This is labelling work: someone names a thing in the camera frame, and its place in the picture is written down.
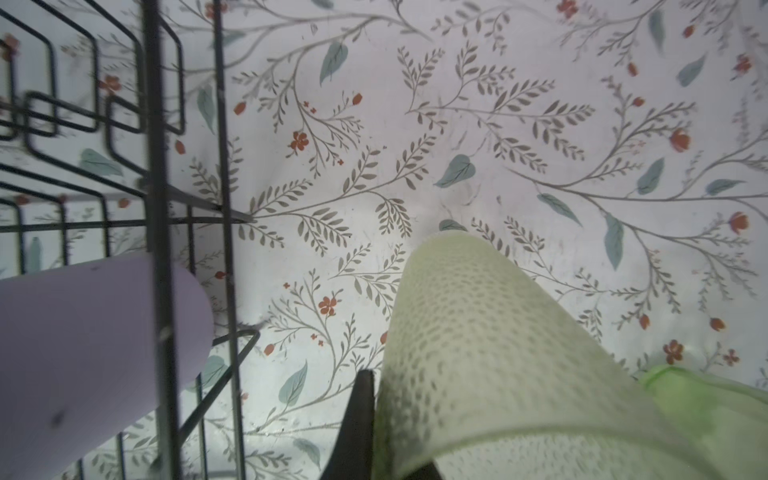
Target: printed flower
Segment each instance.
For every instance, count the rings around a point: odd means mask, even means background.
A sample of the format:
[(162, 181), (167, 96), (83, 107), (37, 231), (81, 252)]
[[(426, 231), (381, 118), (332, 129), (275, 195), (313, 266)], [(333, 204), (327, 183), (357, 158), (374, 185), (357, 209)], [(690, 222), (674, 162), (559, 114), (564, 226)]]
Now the printed flower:
[(334, 316), (336, 312), (333, 311), (333, 307), (336, 306), (336, 298), (323, 297), (323, 301), (318, 304), (320, 307), (320, 313), (325, 316)]
[[(225, 13), (227, 10), (229, 10), (230, 6), (226, 3), (221, 4), (221, 13)], [(214, 4), (213, 3), (207, 3), (205, 4), (205, 17), (210, 18), (211, 20), (214, 19)]]
[(737, 57), (738, 63), (736, 63), (736, 66), (733, 67), (734, 71), (736, 72), (737, 77), (740, 77), (744, 74), (746, 74), (750, 68), (752, 68), (752, 62), (750, 61), (750, 58), (746, 56), (746, 54), (742, 53)]
[(710, 318), (710, 326), (712, 330), (719, 332), (725, 328), (725, 322), (718, 318)]
[(677, 340), (671, 340), (669, 344), (664, 346), (664, 353), (667, 354), (667, 363), (674, 365), (675, 360), (681, 361), (683, 359), (683, 350), (685, 350), (685, 347), (679, 344)]
[(293, 132), (293, 141), (290, 143), (289, 147), (293, 149), (293, 151), (296, 151), (298, 148), (300, 151), (304, 150), (304, 147), (310, 144), (309, 139), (307, 139), (306, 134), (295, 131)]
[(741, 230), (746, 230), (749, 228), (750, 219), (746, 216), (746, 214), (736, 212), (730, 216), (728, 224), (730, 225), (730, 229), (733, 230), (736, 235), (741, 235)]
[(11, 61), (11, 57), (18, 55), (18, 39), (9, 33), (6, 33), (3, 41), (8, 48), (2, 49), (2, 59)]
[(565, 15), (566, 20), (570, 20), (572, 16), (576, 15), (576, 12), (578, 12), (578, 7), (576, 6), (575, 0), (563, 0), (560, 2), (560, 5), (558, 5), (558, 12)]
[(739, 360), (741, 360), (739, 357), (736, 356), (736, 350), (729, 349), (728, 353), (726, 355), (723, 355), (723, 361), (728, 364), (728, 366), (733, 366), (734, 363), (738, 363)]
[(688, 147), (690, 146), (690, 137), (685, 133), (685, 130), (678, 128), (672, 132), (670, 143), (672, 144), (672, 148), (674, 148), (675, 151), (684, 152), (688, 150)]
[(104, 81), (98, 82), (98, 87), (101, 90), (106, 90), (108, 95), (114, 95), (116, 91), (123, 88), (123, 86), (120, 84), (120, 78), (114, 75), (107, 75), (104, 77)]

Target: printed leaf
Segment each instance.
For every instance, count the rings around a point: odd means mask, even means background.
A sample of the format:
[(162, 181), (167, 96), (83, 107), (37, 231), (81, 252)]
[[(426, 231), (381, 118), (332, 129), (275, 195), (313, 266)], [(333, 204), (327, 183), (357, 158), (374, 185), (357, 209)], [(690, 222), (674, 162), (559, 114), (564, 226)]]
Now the printed leaf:
[(684, 66), (682, 70), (680, 70), (680, 73), (677, 74), (677, 81), (680, 82), (680, 85), (687, 87), (692, 81), (696, 79), (696, 77), (699, 76), (701, 69), (704, 67), (704, 59), (706, 57), (706, 54), (702, 55), (701, 58), (696, 61), (692, 61), (688, 65)]
[(333, 8), (333, 2), (331, 2), (331, 0), (312, 0), (312, 3), (327, 10)]
[(453, 157), (442, 178), (435, 185), (440, 188), (447, 188), (456, 182), (472, 178), (474, 175), (475, 165), (469, 161), (469, 157), (459, 154)]
[(92, 148), (86, 148), (80, 153), (80, 163), (83, 170), (95, 175), (123, 176), (123, 166), (111, 158), (106, 158)]
[(285, 403), (289, 407), (296, 405), (299, 401), (299, 395), (304, 389), (304, 381), (306, 380), (306, 360), (304, 366), (296, 373), (288, 377), (288, 380), (280, 388), (280, 392), (277, 394), (277, 399), (282, 403)]
[(646, 195), (656, 190), (664, 172), (664, 159), (660, 158), (653, 162), (642, 177), (637, 179), (637, 192), (640, 195)]
[(461, 225), (456, 220), (446, 219), (440, 222), (439, 226), (440, 231), (443, 230), (464, 230), (467, 231), (467, 229), (464, 227), (464, 225)]
[(557, 197), (554, 197), (550, 194), (540, 194), (536, 198), (538, 198), (545, 204), (549, 205), (551, 209), (554, 210), (555, 212), (559, 213), (560, 215), (563, 215), (564, 217), (568, 217), (574, 222), (581, 225), (581, 222), (578, 221), (578, 218), (573, 213), (573, 210), (571, 210), (571, 208), (568, 205), (561, 202)]
[(333, 72), (341, 68), (341, 64), (346, 60), (346, 54), (349, 49), (335, 41), (328, 46), (328, 52), (325, 59), (323, 59), (323, 66), (320, 68), (320, 84), (323, 84), (323, 80), (329, 77)]
[(608, 254), (608, 259), (616, 270), (621, 263), (621, 256), (624, 255), (624, 225), (611, 214), (605, 217), (605, 221), (608, 224), (604, 240), (605, 253)]
[(724, 192), (725, 190), (728, 190), (730, 188), (735, 187), (738, 184), (743, 184), (743, 183), (744, 183), (744, 180), (727, 180), (725, 178), (721, 178), (707, 185), (706, 190), (709, 195), (714, 197), (715, 195), (721, 192)]
[(658, 48), (659, 53), (664, 53), (664, 13), (661, 11), (661, 8), (654, 10), (648, 17), (648, 28), (650, 29), (650, 36), (656, 42), (656, 48)]
[[(242, 37), (244, 37), (245, 34), (241, 31), (232, 31), (230, 33), (225, 34), (221, 38), (221, 47), (225, 48), (230, 44), (233, 44), (234, 42), (240, 40)], [(210, 46), (208, 47), (210, 50), (214, 49), (214, 43), (211, 42)]]
[[(203, 372), (200, 374), (200, 381), (203, 385), (203, 389), (214, 386), (214, 384), (221, 378), (224, 372), (227, 371), (227, 364), (224, 363), (224, 359), (218, 355), (209, 356), (205, 361)], [(187, 391), (194, 392), (194, 384), (187, 387)]]
[(306, 456), (310, 457), (312, 463), (317, 465), (318, 469), (320, 468), (320, 449), (317, 448), (317, 445), (309, 440), (295, 439), (293, 440), (293, 446), (306, 453)]
[(43, 246), (40, 239), (35, 237), (27, 250), (27, 273), (35, 273), (43, 270), (42, 268)]
[(216, 116), (216, 108), (214, 107), (213, 87), (207, 85), (205, 88), (201, 88), (197, 92), (197, 110), (203, 115), (205, 123), (208, 124), (210, 132), (214, 132), (214, 117)]

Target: floral tablecloth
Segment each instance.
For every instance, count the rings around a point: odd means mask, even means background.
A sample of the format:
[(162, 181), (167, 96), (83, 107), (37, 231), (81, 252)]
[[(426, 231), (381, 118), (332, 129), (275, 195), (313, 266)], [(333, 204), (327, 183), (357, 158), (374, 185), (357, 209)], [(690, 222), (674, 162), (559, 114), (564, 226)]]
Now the floral tablecloth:
[[(404, 262), (439, 230), (486, 239), (628, 375), (666, 362), (766, 388), (766, 3), (224, 3), (233, 205), (254, 218), (236, 229), (237, 314), (245, 324), (269, 320), (242, 368), (250, 475), (319, 476), (355, 371), (381, 365)], [(86, 2), (53, 5), (97, 36), (101, 94), (134, 101), (127, 37)], [(102, 5), (138, 25), (134, 3)], [(37, 7), (7, 8), (21, 16)], [(173, 184), (220, 200), (213, 8), (164, 2), (184, 44), (188, 121), (187, 134), (168, 142)], [(91, 47), (57, 25), (61, 96), (88, 104)], [(2, 27), (22, 90), (43, 89), (30, 73), (40, 46)], [(177, 121), (177, 60), (165, 40), (168, 116)], [(45, 145), (133, 184), (100, 135), (68, 135)], [(140, 137), (123, 134), (118, 145), (142, 163)], [(2, 161), (39, 165), (14, 143), (2, 145)], [(115, 194), (110, 207), (130, 218), (141, 214), (136, 203)], [(94, 214), (70, 205), (71, 220)], [(56, 221), (46, 217), (53, 212), (36, 221)], [(197, 232), (198, 277), (222, 314), (220, 229)], [(94, 255), (98, 235), (89, 235), (70, 232), (75, 261)], [(38, 269), (58, 265), (46, 238), (27, 246)], [(143, 231), (116, 229), (113, 241), (119, 253), (141, 249)], [(15, 274), (9, 252), (3, 276)], [(468, 317), (478, 306), (471, 295), (453, 301)], [(213, 354), (209, 385), (227, 357)], [(222, 397), (205, 422), (211, 471), (233, 469)], [(194, 394), (182, 401), (192, 405)], [(154, 457), (151, 420), (126, 430), (131, 478), (143, 478)], [(199, 471), (196, 437), (184, 454), (190, 473)], [(114, 478), (114, 446), (85, 464), (87, 478)]]

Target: green plastic object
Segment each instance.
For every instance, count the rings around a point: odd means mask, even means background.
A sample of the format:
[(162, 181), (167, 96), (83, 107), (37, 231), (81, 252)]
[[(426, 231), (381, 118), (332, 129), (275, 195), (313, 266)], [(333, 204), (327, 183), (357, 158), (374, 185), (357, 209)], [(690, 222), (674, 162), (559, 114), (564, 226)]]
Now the green plastic object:
[(409, 258), (374, 425), (374, 479), (723, 478), (513, 262), (454, 230)]
[(640, 384), (725, 478), (768, 478), (768, 392), (675, 366), (651, 369)]

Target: blue-green leaf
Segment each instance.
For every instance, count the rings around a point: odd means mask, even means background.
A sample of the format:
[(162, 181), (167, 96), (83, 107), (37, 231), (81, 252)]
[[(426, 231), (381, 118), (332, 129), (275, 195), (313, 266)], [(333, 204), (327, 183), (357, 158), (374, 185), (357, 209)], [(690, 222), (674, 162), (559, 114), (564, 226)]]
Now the blue-green leaf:
[[(241, 32), (241, 31), (231, 31), (229, 33), (226, 33), (221, 38), (221, 46), (222, 46), (222, 48), (227, 47), (228, 45), (233, 44), (234, 42), (240, 40), (244, 36), (245, 36), (245, 34), (243, 32)], [(215, 46), (215, 42), (212, 41), (208, 48), (210, 50), (213, 50), (214, 46)]]
[(35, 273), (43, 270), (42, 267), (43, 246), (40, 239), (35, 237), (27, 249), (26, 270), (27, 273)]
[(704, 54), (696, 61), (692, 61), (688, 65), (684, 66), (680, 73), (677, 74), (677, 81), (680, 85), (687, 87), (692, 81), (699, 76), (701, 69), (704, 67), (704, 59), (707, 58), (707, 54)]
[(624, 225), (611, 214), (605, 217), (605, 221), (608, 224), (604, 239), (605, 253), (616, 270), (621, 263), (621, 256), (624, 255)]
[(660, 158), (650, 165), (642, 177), (637, 179), (637, 192), (640, 195), (645, 195), (656, 190), (663, 172), (664, 159)]
[(326, 10), (333, 8), (333, 2), (331, 2), (331, 0), (312, 0), (312, 3), (320, 8), (325, 8)]
[(725, 178), (721, 178), (719, 180), (714, 180), (710, 182), (709, 185), (707, 185), (707, 188), (705, 189), (707, 193), (711, 196), (715, 196), (721, 192), (724, 192), (725, 190), (728, 190), (730, 188), (735, 187), (738, 184), (743, 184), (744, 180), (727, 180)]
[(664, 13), (661, 8), (657, 8), (648, 16), (648, 28), (659, 53), (664, 53)]
[(299, 395), (304, 389), (304, 381), (306, 380), (306, 360), (304, 366), (296, 373), (288, 377), (288, 380), (280, 388), (277, 394), (277, 399), (282, 403), (285, 403), (289, 407), (296, 405), (299, 401)]
[(464, 230), (464, 231), (467, 231), (467, 229), (466, 229), (466, 227), (464, 227), (464, 225), (461, 225), (456, 220), (451, 220), (450, 218), (440, 222), (439, 229), (440, 229), (441, 232), (443, 230)]
[[(212, 387), (219, 381), (224, 372), (227, 371), (227, 364), (224, 359), (218, 355), (212, 355), (205, 361), (203, 372), (200, 374), (200, 383), (203, 389)], [(194, 392), (194, 384), (187, 387), (187, 391)]]
[(339, 42), (335, 41), (328, 46), (328, 52), (323, 59), (323, 66), (320, 67), (320, 84), (323, 84), (323, 80), (329, 77), (333, 72), (341, 68), (341, 64), (346, 60), (346, 54), (349, 53), (349, 49)]
[(210, 132), (214, 132), (214, 118), (216, 117), (216, 107), (214, 106), (213, 88), (206, 85), (197, 92), (197, 110), (203, 115), (205, 123), (208, 124)]
[(111, 158), (106, 158), (92, 148), (86, 148), (80, 153), (80, 163), (83, 170), (95, 175), (123, 176), (123, 166)]
[(564, 217), (568, 217), (574, 222), (581, 225), (581, 222), (578, 221), (578, 218), (576, 218), (576, 215), (573, 213), (573, 210), (571, 208), (561, 202), (557, 197), (550, 195), (550, 194), (540, 194), (536, 198), (544, 202), (545, 204), (549, 205), (552, 210), (559, 213), (560, 215), (563, 215)]
[(469, 161), (469, 157), (466, 155), (456, 155), (448, 164), (448, 168), (445, 169), (445, 173), (442, 178), (438, 180), (435, 185), (440, 188), (447, 188), (456, 182), (472, 178), (475, 175), (475, 165)]
[(312, 463), (317, 465), (318, 469), (320, 468), (320, 449), (317, 448), (317, 445), (309, 440), (295, 439), (293, 440), (293, 446), (306, 453), (306, 456), (310, 457)]

